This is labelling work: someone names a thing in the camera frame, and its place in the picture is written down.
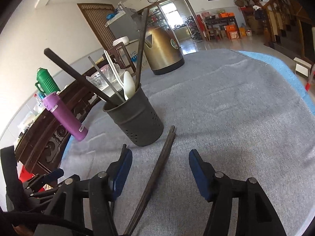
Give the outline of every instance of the brown curtain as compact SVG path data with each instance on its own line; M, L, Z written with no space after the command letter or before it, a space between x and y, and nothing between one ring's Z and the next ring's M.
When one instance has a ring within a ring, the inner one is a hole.
M106 16L114 12L113 5L79 3L78 6L103 48L109 50L113 46L115 37L105 23L108 21Z

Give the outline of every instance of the round sticker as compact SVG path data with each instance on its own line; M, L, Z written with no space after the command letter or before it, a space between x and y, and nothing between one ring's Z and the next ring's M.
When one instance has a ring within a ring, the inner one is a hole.
M178 45L177 45L177 43L176 43L173 39L171 39L171 45L172 45L175 49L178 49Z

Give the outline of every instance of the purple bottle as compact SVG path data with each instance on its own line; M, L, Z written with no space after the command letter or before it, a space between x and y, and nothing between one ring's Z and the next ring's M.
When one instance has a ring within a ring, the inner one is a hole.
M50 93L43 99L43 104L76 140L81 141L85 138L88 129L79 122L57 93Z

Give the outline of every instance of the kettle label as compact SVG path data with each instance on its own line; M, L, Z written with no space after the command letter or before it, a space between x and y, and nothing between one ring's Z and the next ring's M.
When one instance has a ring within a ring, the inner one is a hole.
M79 128L79 131L82 132L83 129L84 129L84 126L81 125L81 127Z
M50 110L51 112L55 111L58 105L53 106L53 108Z
M175 49L178 49L178 45L177 45L177 43L176 43L173 39L171 39L171 45L172 45Z

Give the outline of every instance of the shiny floor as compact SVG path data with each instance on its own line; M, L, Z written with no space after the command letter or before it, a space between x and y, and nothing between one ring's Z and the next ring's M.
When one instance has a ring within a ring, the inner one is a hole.
M283 62L287 64L287 66L294 71L296 63L290 59L289 57L283 55L282 53L267 47L264 45L264 36L262 35L253 35L253 36L244 36L242 39L229 40L228 38L224 38L220 41L211 40L195 42L193 39L185 40L180 42L181 49L183 54L194 53L203 50L211 50L211 49L231 49L237 51L248 51L248 52L258 52L264 53L268 55L275 56L281 59ZM307 83L306 77L296 75L298 79L305 86ZM315 80L311 86L311 89L308 91L311 99L315 103Z

